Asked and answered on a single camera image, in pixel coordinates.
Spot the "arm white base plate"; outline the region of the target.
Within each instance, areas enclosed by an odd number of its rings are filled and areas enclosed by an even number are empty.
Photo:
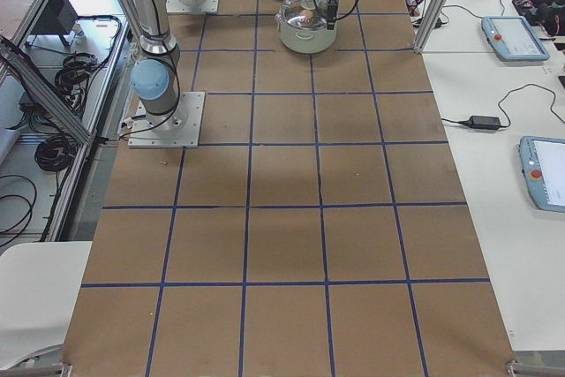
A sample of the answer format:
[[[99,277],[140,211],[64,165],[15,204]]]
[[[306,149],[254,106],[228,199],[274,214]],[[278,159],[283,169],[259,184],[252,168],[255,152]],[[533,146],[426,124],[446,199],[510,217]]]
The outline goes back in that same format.
[[[167,0],[169,15],[215,15],[220,0]]]
[[[176,111],[155,130],[166,117],[146,113],[138,101],[137,114],[145,117],[133,122],[127,144],[130,148],[196,148],[200,141],[200,128],[205,103],[204,92],[183,92]]]

